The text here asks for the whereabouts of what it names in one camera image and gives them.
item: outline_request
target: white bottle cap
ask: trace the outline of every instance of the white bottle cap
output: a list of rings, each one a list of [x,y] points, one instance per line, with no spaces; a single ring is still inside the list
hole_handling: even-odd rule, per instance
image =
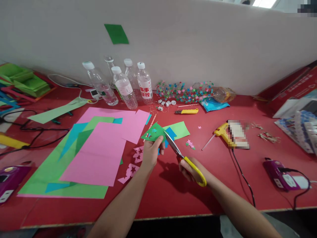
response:
[[[138,68],[139,68],[139,69],[145,69],[145,63],[143,63],[143,62],[138,62]]]
[[[114,74],[120,74],[122,72],[119,66],[113,66],[111,70]]]
[[[125,64],[127,67],[130,67],[130,66],[133,65],[131,59],[124,59],[124,64]]]
[[[83,62],[83,66],[85,69],[90,70],[90,69],[94,69],[95,66],[93,65],[93,63],[91,63],[90,61],[86,61]]]

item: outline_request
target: green paper with star holes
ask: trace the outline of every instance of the green paper with star holes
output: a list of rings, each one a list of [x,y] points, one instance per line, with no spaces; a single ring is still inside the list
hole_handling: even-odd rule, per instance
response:
[[[143,136],[141,136],[141,138],[144,140],[156,141],[159,136],[164,136],[163,141],[165,141],[166,135],[164,131],[165,130],[156,122]]]

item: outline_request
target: power cord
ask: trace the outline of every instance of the power cord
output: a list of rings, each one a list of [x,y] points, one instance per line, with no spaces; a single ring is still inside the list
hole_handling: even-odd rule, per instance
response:
[[[300,194],[298,194],[298,195],[296,195],[296,196],[294,197],[293,210],[295,210],[295,209],[296,209],[296,201],[297,201],[297,198],[298,198],[299,196],[301,196],[301,195],[307,193],[307,192],[310,190],[310,183],[311,183],[311,182],[310,182],[310,180],[306,177],[305,174],[303,174],[302,172],[300,172],[300,171],[298,171],[298,170],[289,169],[289,168],[278,168],[278,169],[279,169],[280,172],[297,172],[297,173],[300,173],[300,174],[302,174],[302,175],[307,179],[307,181],[308,181],[308,187],[307,187],[307,189],[306,189],[305,191],[303,191],[302,193],[300,193]]]
[[[47,77],[49,78],[49,80],[51,80],[52,82],[56,83],[58,86],[61,86],[61,87],[63,87],[63,88],[72,88],[72,89],[74,89],[74,87],[66,87],[66,86],[63,86],[63,85],[58,84],[57,82],[55,82],[54,80],[52,80],[52,79],[50,78],[50,76],[59,76],[59,77],[68,79],[68,80],[70,80],[70,81],[73,81],[73,82],[75,82],[75,83],[77,83],[77,84],[85,85],[85,86],[94,88],[93,86],[90,86],[90,85],[87,85],[87,84],[78,83],[78,82],[76,82],[76,81],[73,80],[73,79],[67,78],[67,77],[62,76],[62,75],[59,75],[59,74],[49,74],[49,75],[47,75]],[[95,104],[95,103],[97,103],[97,102],[100,100],[100,99],[85,99],[85,98],[82,98],[82,97],[80,97],[80,95],[82,94],[82,89],[81,89],[81,88],[77,88],[77,89],[80,89],[80,93],[79,93],[79,96],[78,96],[78,97],[79,97],[82,101],[88,101],[88,100],[96,101],[96,102],[88,102],[89,104]]]
[[[11,123],[12,125],[17,125],[17,126],[20,126],[20,130],[22,131],[39,131],[40,133],[38,135],[36,135],[36,137],[31,141],[30,145],[28,146],[23,146],[22,148],[20,149],[15,149],[15,150],[11,150],[11,151],[8,151],[8,152],[5,152],[5,153],[2,153],[0,154],[0,156],[3,156],[3,155],[7,155],[7,154],[10,154],[10,153],[13,153],[13,152],[16,152],[16,151],[19,151],[19,150],[23,150],[23,149],[35,149],[35,148],[41,148],[41,147],[45,147],[45,146],[48,146],[50,144],[53,144],[55,143],[56,141],[62,139],[64,136],[67,135],[67,133],[69,132],[69,129],[44,129],[42,127],[36,127],[36,128],[26,128],[26,125],[31,121],[30,119],[27,120],[24,124],[19,124],[19,123],[16,123],[16,122],[9,122],[9,121],[6,121],[4,118],[7,116],[7,115],[10,115],[10,114],[13,114],[13,113],[18,113],[18,112],[26,112],[26,111],[32,111],[34,112],[35,114],[37,114],[36,111],[34,110],[23,110],[23,111],[15,111],[15,112],[9,112],[9,113],[6,113],[4,114],[2,117],[0,117],[0,123],[3,123],[3,122],[6,122],[6,123]],[[50,143],[47,143],[45,145],[41,145],[41,146],[35,146],[35,147],[32,147],[32,145],[34,144],[35,140],[44,132],[44,131],[67,131],[67,133],[63,136],[61,136],[60,138],[50,142]]]
[[[254,194],[253,194],[252,188],[251,188],[250,184],[248,183],[247,179],[245,178],[245,176],[244,176],[243,173],[242,173],[242,170],[241,170],[240,165],[239,165],[239,163],[238,163],[238,161],[237,161],[237,158],[235,157],[234,150],[231,149],[231,151],[232,151],[232,154],[233,154],[233,157],[234,157],[235,161],[237,162],[237,165],[238,165],[238,167],[239,167],[240,173],[241,173],[242,177],[244,178],[244,181],[245,181],[245,182],[247,183],[247,185],[249,186],[249,189],[250,189],[250,192],[251,192],[251,195],[252,195],[253,206],[256,207],[256,206],[255,206],[255,199],[254,199]]]

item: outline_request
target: scissors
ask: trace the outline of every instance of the scissors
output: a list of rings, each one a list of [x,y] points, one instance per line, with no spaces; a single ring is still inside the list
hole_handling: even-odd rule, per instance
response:
[[[177,145],[175,144],[175,142],[172,140],[172,138],[169,136],[169,134],[164,131],[165,134],[166,134],[166,139],[167,139],[167,142],[171,145],[172,149],[174,150],[175,154],[177,155],[177,158],[179,160],[179,162],[183,159],[185,160],[189,165],[190,167],[192,167],[200,176],[202,182],[197,182],[200,186],[202,187],[205,187],[207,185],[207,181],[204,177],[204,175],[200,172],[200,170],[197,168],[196,165],[194,165],[190,160],[189,158],[187,158],[186,156],[183,156],[182,153],[180,152],[180,150],[178,149]]]

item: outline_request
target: yellow scissors handle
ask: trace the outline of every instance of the yellow scissors handle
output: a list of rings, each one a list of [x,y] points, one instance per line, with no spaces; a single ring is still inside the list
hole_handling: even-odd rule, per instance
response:
[[[194,165],[193,162],[191,162],[191,161],[189,160],[189,158],[187,158],[186,156],[184,157],[183,160],[185,160],[185,161],[199,174],[199,176],[200,176],[202,182],[201,182],[201,183],[200,183],[200,182],[197,182],[197,183],[198,183],[200,186],[205,187],[205,186],[207,185],[207,181],[206,181],[206,179],[205,179],[205,176],[200,172],[200,170],[197,168],[197,166]]]

